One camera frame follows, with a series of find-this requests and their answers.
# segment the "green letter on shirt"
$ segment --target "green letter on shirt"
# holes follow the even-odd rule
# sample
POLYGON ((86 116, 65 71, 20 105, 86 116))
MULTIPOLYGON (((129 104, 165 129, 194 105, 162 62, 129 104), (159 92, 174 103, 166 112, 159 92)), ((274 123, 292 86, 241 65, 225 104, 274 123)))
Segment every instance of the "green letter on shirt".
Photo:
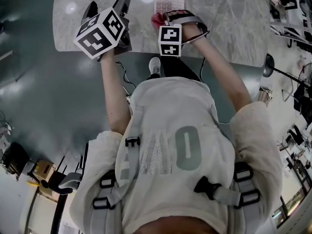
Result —
POLYGON ((193 126, 180 128, 175 134, 176 165, 185 171, 192 171, 201 164, 201 148, 198 131, 193 126))

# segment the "desk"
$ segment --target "desk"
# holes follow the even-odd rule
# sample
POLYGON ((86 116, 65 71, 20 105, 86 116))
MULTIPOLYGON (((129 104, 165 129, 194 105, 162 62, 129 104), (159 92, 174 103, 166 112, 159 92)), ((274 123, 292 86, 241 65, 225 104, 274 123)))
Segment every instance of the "desk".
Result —
MULTIPOLYGON (((53 34, 58 51, 79 51, 73 39, 91 1, 100 12, 116 0, 54 0, 53 34)), ((185 9, 207 24, 211 30, 208 39, 229 62, 263 66, 270 31, 268 0, 185 0, 185 9)), ((159 53, 158 32, 151 24, 153 12, 154 2, 131 0, 126 17, 133 52, 159 53)), ((201 57, 189 44, 183 47, 182 55, 201 57)))

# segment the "black plastic buckle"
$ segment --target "black plastic buckle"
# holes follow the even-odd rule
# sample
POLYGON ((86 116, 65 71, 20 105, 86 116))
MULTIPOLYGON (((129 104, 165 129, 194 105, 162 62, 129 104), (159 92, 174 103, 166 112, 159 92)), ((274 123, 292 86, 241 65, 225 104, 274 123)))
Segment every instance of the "black plastic buckle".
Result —
POLYGON ((235 182, 242 182, 248 179, 251 179, 254 175, 254 172, 252 170, 252 168, 250 167, 250 165, 248 165, 245 162, 237 162, 235 163, 234 166, 234 181, 235 182), (248 176, 244 176, 244 177, 237 177, 237 174, 239 173, 245 173, 245 172, 249 172, 248 176))
POLYGON ((94 210, 103 210, 103 209, 113 210, 115 208, 115 205, 111 206, 107 197, 95 198, 95 199, 93 199, 92 204, 93 204, 94 210), (96 202, 98 202, 98 201, 105 201, 105 205, 96 205, 96 202))
POLYGON ((104 174, 99 182, 99 186, 100 188, 104 189, 104 188, 112 188, 114 186, 116 182, 116 177, 115 177, 115 171, 114 170, 110 170, 108 171, 106 174, 104 174))
POLYGON ((194 192, 207 194, 210 200, 214 200, 215 191, 221 186, 221 184, 212 184, 208 181, 207 177, 203 176, 196 184, 194 192))
POLYGON ((141 144, 139 137, 129 137, 129 138, 126 138, 125 140, 126 140, 126 147, 129 146, 129 143, 131 143, 131 147, 134 147, 135 143, 137 143, 138 146, 141 144))
POLYGON ((241 193, 240 194, 240 200, 239 200, 239 206, 234 206, 234 208, 235 209, 239 209, 239 208, 241 208, 243 206, 246 206, 246 205, 251 205, 251 204, 258 203, 260 201, 260 196, 261 196, 261 193, 260 193, 260 191, 258 189, 252 190, 250 192, 241 193), (257 198, 245 202, 244 201, 244 197, 248 196, 248 195, 251 195, 251 194, 256 194, 257 198))

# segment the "forearm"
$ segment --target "forearm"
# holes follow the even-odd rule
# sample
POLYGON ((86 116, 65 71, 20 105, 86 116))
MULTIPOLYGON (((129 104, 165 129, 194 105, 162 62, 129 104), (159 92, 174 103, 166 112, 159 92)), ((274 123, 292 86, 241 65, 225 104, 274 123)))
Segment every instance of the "forearm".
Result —
POLYGON ((224 57, 205 38, 200 38, 193 42, 196 47, 206 58, 213 70, 221 87, 227 93, 235 110, 252 102, 250 94, 239 75, 234 68, 224 59, 224 57))
POLYGON ((105 104, 111 131, 124 134, 131 119, 126 99, 117 71, 115 57, 107 53, 101 59, 101 69, 105 91, 105 104))

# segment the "strap adjuster buckle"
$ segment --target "strap adjuster buckle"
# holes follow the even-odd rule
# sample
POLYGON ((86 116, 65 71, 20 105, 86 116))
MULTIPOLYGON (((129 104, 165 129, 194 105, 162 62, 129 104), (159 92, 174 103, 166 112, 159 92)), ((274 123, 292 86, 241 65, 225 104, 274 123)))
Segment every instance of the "strap adjuster buckle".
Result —
POLYGON ((100 188, 112 188, 116 182, 115 171, 110 170, 104 174, 99 182, 100 188))
POLYGON ((245 192, 240 194, 239 206, 234 206, 235 209, 239 209, 246 205, 252 205, 260 201, 260 191, 258 189, 252 190, 250 192, 245 192))
POLYGON ((251 179, 254 175, 254 172, 250 165, 245 162, 237 162, 234 166, 234 181, 242 182, 248 179, 251 179))
POLYGON ((129 143, 131 143, 131 147, 134 147, 135 143, 137 143, 138 146, 141 144, 139 137, 129 137, 129 138, 126 138, 125 142, 126 142, 125 143, 126 147, 129 146, 129 143))
POLYGON ((203 176, 196 184, 194 192, 207 194, 210 200, 214 200, 214 194, 221 184, 212 184, 208 181, 207 177, 203 176))
POLYGON ((92 205, 94 210, 113 210, 115 208, 115 205, 111 206, 107 197, 98 197, 93 199, 92 205))

